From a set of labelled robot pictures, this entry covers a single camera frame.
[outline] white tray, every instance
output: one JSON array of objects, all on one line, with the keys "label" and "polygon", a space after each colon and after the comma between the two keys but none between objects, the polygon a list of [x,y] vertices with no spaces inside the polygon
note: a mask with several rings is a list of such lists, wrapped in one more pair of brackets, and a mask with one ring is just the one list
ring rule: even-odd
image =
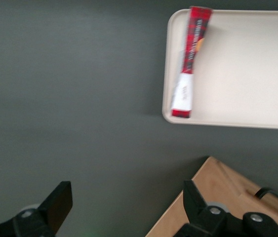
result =
[{"label": "white tray", "polygon": [[163,115],[172,123],[278,128],[278,11],[215,10],[194,63],[190,118],[171,116],[188,9],[168,22]]}]

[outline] gray table surface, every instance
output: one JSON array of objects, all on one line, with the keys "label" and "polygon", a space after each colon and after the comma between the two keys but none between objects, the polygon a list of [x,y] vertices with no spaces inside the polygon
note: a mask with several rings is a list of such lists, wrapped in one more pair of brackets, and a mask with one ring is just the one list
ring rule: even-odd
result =
[{"label": "gray table surface", "polygon": [[278,10],[278,0],[0,0],[1,222],[70,180],[59,237],[142,237],[208,155],[278,190],[278,130],[162,117],[167,22],[190,5]]}]

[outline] black bracket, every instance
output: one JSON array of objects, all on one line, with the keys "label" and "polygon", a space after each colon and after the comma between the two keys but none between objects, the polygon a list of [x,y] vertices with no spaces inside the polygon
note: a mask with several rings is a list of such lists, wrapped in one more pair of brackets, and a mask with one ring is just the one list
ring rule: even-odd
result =
[{"label": "black bracket", "polygon": [[268,215],[248,212],[241,220],[208,206],[192,180],[184,182],[183,199],[189,223],[174,237],[278,237],[278,224]]},{"label": "black bracket", "polygon": [[71,182],[61,182],[37,209],[0,224],[0,237],[55,237],[73,206]]}]

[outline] metal screw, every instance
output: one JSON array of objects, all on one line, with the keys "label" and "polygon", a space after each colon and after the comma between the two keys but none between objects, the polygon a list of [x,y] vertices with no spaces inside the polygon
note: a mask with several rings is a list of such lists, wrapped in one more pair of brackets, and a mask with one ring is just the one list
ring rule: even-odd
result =
[{"label": "metal screw", "polygon": [[24,213],[21,214],[21,217],[26,218],[28,216],[31,216],[31,214],[32,214],[32,211],[25,211]]},{"label": "metal screw", "polygon": [[263,218],[261,216],[257,215],[257,214],[252,214],[251,219],[253,221],[256,221],[256,222],[262,222],[263,221]]},{"label": "metal screw", "polygon": [[210,212],[215,215],[219,215],[221,213],[221,211],[216,207],[210,208]]}]

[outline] tray rim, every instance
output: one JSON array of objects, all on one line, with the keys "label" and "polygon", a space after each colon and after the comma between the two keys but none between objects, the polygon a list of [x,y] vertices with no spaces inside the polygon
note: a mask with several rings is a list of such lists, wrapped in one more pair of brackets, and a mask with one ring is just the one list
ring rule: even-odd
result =
[{"label": "tray rim", "polygon": [[[208,126],[227,126],[227,127],[240,127],[240,128],[262,128],[262,129],[278,129],[278,124],[249,124],[249,123],[229,123],[229,122],[207,122],[207,121],[196,121],[192,122],[186,118],[174,118],[168,114],[168,108],[166,107],[166,101],[171,98],[171,96],[167,96],[167,91],[169,90],[169,86],[167,85],[168,81],[168,71],[169,71],[169,60],[168,55],[169,53],[169,36],[171,35],[171,23],[175,19],[175,17],[182,13],[187,12],[189,9],[180,9],[176,12],[174,12],[171,17],[169,18],[169,21],[167,23],[167,34],[166,34],[166,53],[165,53],[165,71],[164,71],[164,87],[163,87],[163,101],[162,101],[162,115],[166,121],[172,124],[186,124],[186,125],[208,125]],[[276,10],[226,10],[226,9],[214,9],[213,12],[219,12],[219,13],[254,13],[254,14],[278,14],[278,11]]]}]

